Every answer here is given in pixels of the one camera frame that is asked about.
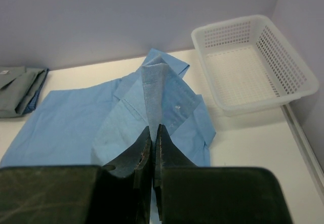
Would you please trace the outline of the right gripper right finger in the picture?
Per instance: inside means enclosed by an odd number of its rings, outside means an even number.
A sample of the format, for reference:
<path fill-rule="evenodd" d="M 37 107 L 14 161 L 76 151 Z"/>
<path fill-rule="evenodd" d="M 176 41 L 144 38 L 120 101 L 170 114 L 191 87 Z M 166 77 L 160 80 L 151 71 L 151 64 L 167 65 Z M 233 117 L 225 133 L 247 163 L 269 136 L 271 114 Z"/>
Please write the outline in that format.
<path fill-rule="evenodd" d="M 199 167 L 156 137 L 153 187 L 162 223 L 292 223 L 275 175 L 260 167 Z"/>

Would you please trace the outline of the light blue long sleeve shirt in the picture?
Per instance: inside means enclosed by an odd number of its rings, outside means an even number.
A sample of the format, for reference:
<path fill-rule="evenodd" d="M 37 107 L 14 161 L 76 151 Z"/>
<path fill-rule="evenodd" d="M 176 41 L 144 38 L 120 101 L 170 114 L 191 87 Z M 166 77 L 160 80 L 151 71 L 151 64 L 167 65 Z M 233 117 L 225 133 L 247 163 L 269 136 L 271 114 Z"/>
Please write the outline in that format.
<path fill-rule="evenodd" d="M 191 162 L 209 166 L 209 145 L 216 131 L 202 96 L 183 81 L 187 69 L 186 63 L 151 50 L 141 67 L 123 78 L 84 89 L 51 92 L 9 146 L 1 169 L 103 166 L 148 128 L 152 195 L 160 125 Z"/>

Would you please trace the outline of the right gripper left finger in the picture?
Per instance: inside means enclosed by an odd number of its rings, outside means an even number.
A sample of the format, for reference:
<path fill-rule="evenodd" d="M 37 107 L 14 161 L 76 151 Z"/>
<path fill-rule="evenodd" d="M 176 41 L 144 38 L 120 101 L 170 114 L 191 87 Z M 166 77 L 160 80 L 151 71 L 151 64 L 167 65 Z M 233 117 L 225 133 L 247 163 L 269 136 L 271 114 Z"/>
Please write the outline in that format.
<path fill-rule="evenodd" d="M 1 169 L 1 223 L 149 223 L 151 138 L 103 166 Z"/>

